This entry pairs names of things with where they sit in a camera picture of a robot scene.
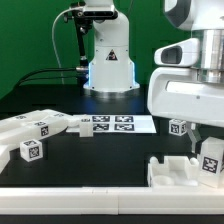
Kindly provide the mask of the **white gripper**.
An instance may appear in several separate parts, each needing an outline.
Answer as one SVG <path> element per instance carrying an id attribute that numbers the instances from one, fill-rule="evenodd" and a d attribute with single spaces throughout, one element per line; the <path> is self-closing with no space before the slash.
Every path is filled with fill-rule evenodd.
<path id="1" fill-rule="evenodd" d="M 224 127 L 224 85 L 199 82 L 196 69 L 160 67 L 150 78 L 147 107 L 153 116 L 192 122 L 186 130 L 194 152 L 198 124 Z"/>

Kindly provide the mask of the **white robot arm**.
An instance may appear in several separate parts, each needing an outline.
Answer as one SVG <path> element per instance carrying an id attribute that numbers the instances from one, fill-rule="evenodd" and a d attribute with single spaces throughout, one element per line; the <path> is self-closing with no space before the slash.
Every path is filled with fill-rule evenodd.
<path id="1" fill-rule="evenodd" d="M 224 0 L 164 0 L 163 12 L 185 41 L 158 48 L 150 60 L 147 106 L 158 117 L 224 127 Z M 113 0 L 85 0 L 84 14 L 93 20 L 94 56 L 85 88 L 95 93 L 123 93 L 138 88 L 128 49 L 142 62 L 148 47 L 169 35 L 164 24 L 140 17 L 134 36 L 128 19 Z"/>

